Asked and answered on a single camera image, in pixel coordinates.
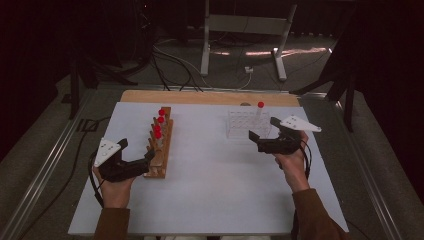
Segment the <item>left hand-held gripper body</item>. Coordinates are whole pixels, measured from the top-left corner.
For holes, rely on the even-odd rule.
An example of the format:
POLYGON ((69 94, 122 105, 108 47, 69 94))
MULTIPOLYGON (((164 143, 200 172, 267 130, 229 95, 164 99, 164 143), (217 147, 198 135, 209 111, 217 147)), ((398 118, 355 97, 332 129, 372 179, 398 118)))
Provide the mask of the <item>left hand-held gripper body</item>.
POLYGON ((121 182, 149 171, 150 163, 144 157, 134 161, 124 161, 118 143, 102 138, 97 149, 94 166, 99 169, 101 177, 109 182, 121 182))

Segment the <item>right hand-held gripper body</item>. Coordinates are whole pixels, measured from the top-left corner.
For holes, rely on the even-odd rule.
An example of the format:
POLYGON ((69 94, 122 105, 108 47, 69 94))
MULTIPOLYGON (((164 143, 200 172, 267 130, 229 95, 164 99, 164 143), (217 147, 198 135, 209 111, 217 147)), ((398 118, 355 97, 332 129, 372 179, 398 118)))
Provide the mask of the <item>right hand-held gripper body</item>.
POLYGON ((301 147, 301 131, 321 132, 322 129, 297 116, 291 115, 281 120, 283 129, 274 139, 262 139, 257 144, 258 151, 266 154, 290 155, 301 147))

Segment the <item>wooden test tube rack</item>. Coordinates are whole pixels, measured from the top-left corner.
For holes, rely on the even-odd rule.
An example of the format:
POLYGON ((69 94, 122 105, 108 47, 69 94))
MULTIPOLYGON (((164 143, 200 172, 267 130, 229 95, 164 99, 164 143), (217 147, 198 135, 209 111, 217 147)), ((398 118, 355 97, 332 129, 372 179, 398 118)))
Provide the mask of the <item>wooden test tube rack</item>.
POLYGON ((160 117, 159 114, 157 117, 153 118, 153 123, 151 124, 150 137, 148 138, 149 145, 147 146, 147 150, 155 150, 155 157, 150 162, 149 171, 144 173, 143 176, 145 178, 160 178, 164 179, 166 177, 167 172, 167 164, 169 158, 169 151, 171 146, 171 137, 173 131, 173 119, 171 118, 171 108, 170 107, 161 107, 160 109, 164 109, 166 112, 165 123, 160 124, 157 121, 157 118, 160 117), (161 126, 161 133, 163 136, 163 146, 159 148, 155 142, 154 130, 153 126, 159 125, 161 126))

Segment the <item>clear acrylic test tube rack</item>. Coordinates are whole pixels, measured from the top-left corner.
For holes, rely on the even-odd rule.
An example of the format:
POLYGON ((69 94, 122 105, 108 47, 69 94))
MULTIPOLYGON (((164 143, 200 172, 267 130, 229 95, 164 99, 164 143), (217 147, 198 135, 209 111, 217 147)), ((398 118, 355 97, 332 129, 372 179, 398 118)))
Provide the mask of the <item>clear acrylic test tube rack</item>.
POLYGON ((271 130, 268 112, 231 110, 227 118, 227 137, 229 139, 248 139, 249 132, 260 138, 267 138, 271 130))

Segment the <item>person's left hand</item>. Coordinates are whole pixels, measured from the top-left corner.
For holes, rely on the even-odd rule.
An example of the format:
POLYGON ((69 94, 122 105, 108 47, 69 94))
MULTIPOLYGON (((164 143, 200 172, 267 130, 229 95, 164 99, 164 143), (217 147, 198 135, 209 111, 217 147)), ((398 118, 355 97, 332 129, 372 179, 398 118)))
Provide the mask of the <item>person's left hand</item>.
POLYGON ((93 167, 92 171, 96 176, 105 208, 126 208, 130 201, 131 187, 134 178, 121 182, 109 182, 101 177, 99 169, 93 167))

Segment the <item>person's right hand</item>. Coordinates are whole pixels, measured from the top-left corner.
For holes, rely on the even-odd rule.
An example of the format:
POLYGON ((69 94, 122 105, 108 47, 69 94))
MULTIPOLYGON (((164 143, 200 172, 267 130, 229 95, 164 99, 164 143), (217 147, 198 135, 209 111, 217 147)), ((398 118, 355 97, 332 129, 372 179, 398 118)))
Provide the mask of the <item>person's right hand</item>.
POLYGON ((310 188, 305 175, 305 156, 302 148, 306 146, 308 136, 305 132, 300 132, 301 147, 290 155, 274 154, 278 166, 283 170, 286 182, 293 193, 310 188))

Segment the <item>black tripod stand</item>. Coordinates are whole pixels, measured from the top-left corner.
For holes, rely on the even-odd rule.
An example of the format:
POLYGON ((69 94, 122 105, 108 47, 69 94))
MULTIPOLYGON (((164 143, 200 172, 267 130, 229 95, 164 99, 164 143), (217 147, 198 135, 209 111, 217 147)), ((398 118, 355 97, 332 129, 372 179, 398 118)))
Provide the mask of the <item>black tripod stand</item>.
POLYGON ((343 121, 346 128, 352 132, 352 112, 355 91, 355 76, 352 69, 352 59, 345 52, 349 42, 345 34, 338 37, 319 78, 302 88, 290 90, 290 94, 304 95, 322 85, 332 82, 325 98, 330 102, 338 102, 345 95, 343 121))
POLYGON ((99 81, 96 73, 100 72, 110 77, 122 85, 135 86, 122 75, 110 70, 106 66, 98 63, 93 58, 78 49, 73 49, 69 53, 70 67, 70 93, 64 100, 71 105, 70 119, 75 119, 78 111, 82 108, 82 98, 87 89, 96 89, 99 81))

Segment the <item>white metal stand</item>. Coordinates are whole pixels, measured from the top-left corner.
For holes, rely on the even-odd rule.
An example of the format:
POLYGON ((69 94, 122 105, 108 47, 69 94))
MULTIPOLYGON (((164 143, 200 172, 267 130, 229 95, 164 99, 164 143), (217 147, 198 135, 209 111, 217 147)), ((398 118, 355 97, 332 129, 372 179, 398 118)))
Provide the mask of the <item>white metal stand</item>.
POLYGON ((288 14, 285 18, 269 18, 256 16, 222 15, 210 13, 210 0, 205 0, 204 14, 204 39, 201 57, 200 74, 207 76, 209 73, 210 60, 210 32, 230 32, 230 33, 249 33, 278 35, 280 44, 271 51, 274 59, 278 79, 285 81, 287 73, 283 63, 283 50, 291 30, 293 18, 297 10, 297 3, 291 3, 288 14))

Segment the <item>aluminium floor rail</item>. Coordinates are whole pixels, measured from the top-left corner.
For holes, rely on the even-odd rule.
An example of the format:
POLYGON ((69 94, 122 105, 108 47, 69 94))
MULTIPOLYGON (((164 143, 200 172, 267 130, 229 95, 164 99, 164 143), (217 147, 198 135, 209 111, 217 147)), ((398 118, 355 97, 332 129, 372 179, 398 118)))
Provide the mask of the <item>aluminium floor rail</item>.
POLYGON ((399 228, 395 223, 393 216, 388 208, 388 205, 378 188, 370 168, 366 163, 366 159, 362 154, 358 143, 356 142, 353 133, 350 132, 344 123, 344 110, 339 101, 329 102, 337 120, 338 126, 348 142, 348 146, 352 152, 354 162, 357 165, 359 175, 368 193, 370 201, 373 205, 380 224, 385 232, 388 240, 404 240, 401 236, 399 228))
POLYGON ((42 165, 33 175, 28 188, 25 190, 21 200, 16 204, 12 215, 8 219, 5 227, 0 231, 0 240, 18 240, 26 221, 28 220, 35 204, 41 196, 47 182, 60 161, 73 133, 75 132, 78 121, 81 119, 82 111, 95 94, 94 90, 87 90, 81 100, 80 109, 76 111, 73 119, 67 120, 66 125, 61 131, 54 145, 48 152, 42 165))

